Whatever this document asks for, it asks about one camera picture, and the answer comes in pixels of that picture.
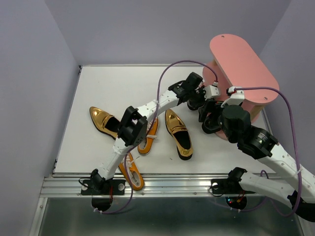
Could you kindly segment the black loafer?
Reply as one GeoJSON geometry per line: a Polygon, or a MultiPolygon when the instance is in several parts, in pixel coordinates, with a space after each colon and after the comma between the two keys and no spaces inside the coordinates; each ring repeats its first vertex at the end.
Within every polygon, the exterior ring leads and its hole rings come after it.
{"type": "Polygon", "coordinates": [[[187,101],[187,107],[192,110],[192,111],[196,111],[198,110],[200,107],[202,107],[205,103],[205,97],[202,94],[197,94],[196,96],[190,98],[187,101]]]}
{"type": "Polygon", "coordinates": [[[217,122],[204,121],[201,127],[204,133],[206,134],[213,134],[213,133],[221,131],[221,127],[217,122]]]}

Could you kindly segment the black loafer back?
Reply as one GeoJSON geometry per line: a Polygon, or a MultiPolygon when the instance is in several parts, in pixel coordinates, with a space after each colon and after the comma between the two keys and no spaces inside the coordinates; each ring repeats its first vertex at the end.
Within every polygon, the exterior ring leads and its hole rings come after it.
{"type": "Polygon", "coordinates": [[[217,122],[204,121],[201,127],[204,133],[206,134],[213,134],[213,133],[221,131],[221,127],[217,122]]]}

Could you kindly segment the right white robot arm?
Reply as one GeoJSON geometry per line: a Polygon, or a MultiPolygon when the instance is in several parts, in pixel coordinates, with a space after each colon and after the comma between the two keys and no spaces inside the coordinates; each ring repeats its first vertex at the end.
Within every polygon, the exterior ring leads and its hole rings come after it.
{"type": "Polygon", "coordinates": [[[198,121],[205,133],[223,131],[238,150],[268,166],[285,183],[256,176],[236,167],[226,179],[216,179],[211,188],[215,194],[252,192],[265,195],[292,208],[301,218],[315,220],[315,177],[296,161],[267,130],[253,126],[248,111],[239,105],[223,105],[207,99],[198,109],[198,121]]]}

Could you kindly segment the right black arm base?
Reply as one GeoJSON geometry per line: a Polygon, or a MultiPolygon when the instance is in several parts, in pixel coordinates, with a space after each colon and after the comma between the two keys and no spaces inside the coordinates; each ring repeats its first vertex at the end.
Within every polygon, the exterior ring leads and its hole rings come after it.
{"type": "Polygon", "coordinates": [[[228,194],[254,194],[252,191],[244,190],[241,185],[241,177],[247,170],[236,167],[228,173],[227,178],[215,178],[211,180],[208,190],[215,196],[228,194]]]}

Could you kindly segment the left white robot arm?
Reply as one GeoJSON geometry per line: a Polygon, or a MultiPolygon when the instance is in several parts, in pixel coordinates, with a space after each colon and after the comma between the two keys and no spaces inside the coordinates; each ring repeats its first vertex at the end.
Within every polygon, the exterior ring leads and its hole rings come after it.
{"type": "Polygon", "coordinates": [[[96,178],[92,187],[97,193],[103,194],[109,190],[109,179],[113,178],[122,159],[146,138],[150,121],[168,109],[188,101],[204,100],[210,95],[211,90],[202,82],[202,77],[192,72],[186,80],[171,85],[157,99],[137,108],[126,108],[118,125],[118,137],[115,139],[112,153],[91,173],[91,177],[96,178]]]}

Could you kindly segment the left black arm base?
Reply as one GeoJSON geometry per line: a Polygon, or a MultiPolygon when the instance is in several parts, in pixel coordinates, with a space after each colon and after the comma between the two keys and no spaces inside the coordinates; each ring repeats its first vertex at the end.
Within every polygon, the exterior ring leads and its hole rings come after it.
{"type": "Polygon", "coordinates": [[[106,180],[99,173],[98,169],[94,169],[90,177],[79,178],[82,195],[110,195],[121,196],[125,193],[124,179],[109,179],[106,180]]]}

